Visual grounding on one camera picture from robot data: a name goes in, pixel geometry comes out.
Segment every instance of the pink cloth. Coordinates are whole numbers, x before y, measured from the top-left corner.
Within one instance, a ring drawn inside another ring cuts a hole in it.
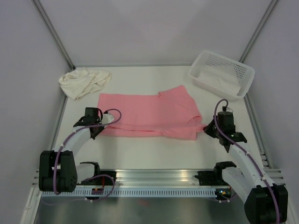
[[[122,118],[101,134],[122,137],[167,136],[195,140],[205,125],[194,99],[184,86],[158,95],[100,94],[98,107],[117,108]],[[110,111],[117,118],[118,112]]]

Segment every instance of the table surface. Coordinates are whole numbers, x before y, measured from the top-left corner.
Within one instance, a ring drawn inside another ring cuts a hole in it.
[[[84,96],[81,100],[67,100],[56,146],[71,133],[73,125],[84,115],[85,107],[97,107],[100,93],[155,95],[184,85],[195,100],[202,115],[202,123],[213,118],[220,97],[192,85],[187,75],[189,66],[107,67],[112,79],[102,90]],[[248,140],[251,154],[262,166],[260,152],[243,99],[229,102],[234,111],[236,130]],[[83,145],[75,157],[78,164],[96,161],[103,169],[205,169],[220,161],[234,161],[217,139],[198,133],[197,139],[179,140],[166,137],[107,137],[97,136]]]

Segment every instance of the white panel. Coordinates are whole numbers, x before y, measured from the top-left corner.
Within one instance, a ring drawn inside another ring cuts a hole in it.
[[[299,1],[280,1],[249,54],[250,98],[270,161],[283,173],[299,213]]]
[[[19,223],[68,67],[29,0],[0,2],[0,223]]]
[[[238,60],[270,0],[42,0],[78,65]]]

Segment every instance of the purple cable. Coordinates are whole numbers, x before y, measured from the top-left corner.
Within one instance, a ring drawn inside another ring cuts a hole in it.
[[[101,175],[93,176],[93,177],[87,178],[87,179],[85,179],[83,181],[89,181],[89,180],[93,180],[93,179],[99,178],[99,177],[108,177],[112,181],[113,185],[112,185],[112,189],[110,190],[110,192],[106,196],[100,197],[99,199],[94,199],[93,201],[102,201],[102,200],[106,199],[107,197],[109,197],[112,194],[112,192],[113,192],[113,190],[115,188],[115,181],[114,181],[114,179],[111,176],[106,175],[106,174],[101,174]],[[65,201],[65,202],[69,203],[69,202],[76,202],[76,201],[83,201],[83,200],[85,200],[85,199],[83,199],[83,198],[76,198],[76,199],[72,199],[72,200]],[[45,204],[45,205],[48,205],[48,206],[53,206],[53,205],[59,205],[59,204],[61,204],[61,203],[47,203],[47,202],[45,202],[43,200],[43,197],[41,197],[41,202],[43,204]]]
[[[219,128],[218,126],[218,123],[217,123],[217,109],[218,109],[218,106],[219,104],[222,102],[222,101],[225,101],[226,102],[226,107],[228,106],[228,100],[227,99],[222,99],[220,100],[216,107],[215,107],[215,110],[214,110],[214,122],[215,122],[215,125],[217,127],[217,130],[219,131],[219,133],[224,137],[226,138],[227,140],[229,140],[232,144],[236,145],[237,147],[239,147],[245,154],[247,154],[247,151],[246,149],[244,149],[242,146],[240,146],[238,143],[236,143],[235,141],[233,141],[232,139],[230,139],[225,133],[222,132],[222,130]],[[253,159],[253,157],[250,155],[250,154],[247,154],[247,156],[249,157],[249,159],[251,160],[251,162],[253,163],[253,165],[255,166],[255,168],[257,169],[259,175],[261,176],[261,178],[263,178],[263,173],[261,171],[261,169],[259,168],[258,164],[256,163],[256,161]],[[278,209],[278,204],[277,204],[277,201],[276,201],[276,198],[275,198],[275,195],[274,195],[274,192],[272,190],[272,188],[270,187],[269,183],[267,182],[267,180],[263,180],[267,186],[267,188],[269,189],[269,192],[271,194],[271,197],[273,199],[273,202],[274,202],[274,207],[275,207],[275,213],[276,213],[276,224],[279,224],[279,209]]]
[[[112,125],[115,124],[116,122],[118,122],[121,119],[121,112],[118,109],[109,109],[107,110],[107,112],[109,111],[117,111],[120,114],[120,117],[116,120],[116,121],[112,121],[108,124],[99,124],[99,125],[89,125],[89,126],[85,126],[82,128],[79,128],[76,132],[79,132],[83,129],[86,128],[90,128],[90,127],[103,127],[103,126],[107,126],[107,125]],[[61,151],[63,150],[63,148],[65,147],[66,143],[71,139],[71,137],[73,137],[76,132],[71,133],[63,142],[63,145],[59,148],[59,150],[57,151],[57,155],[56,155],[56,159],[55,159],[55,164],[54,164],[54,174],[53,174],[53,190],[54,190],[54,194],[55,195],[59,195],[60,193],[58,193],[57,191],[57,186],[56,186],[56,176],[57,176],[57,166],[58,166],[58,159],[59,159],[59,155],[61,153]]]

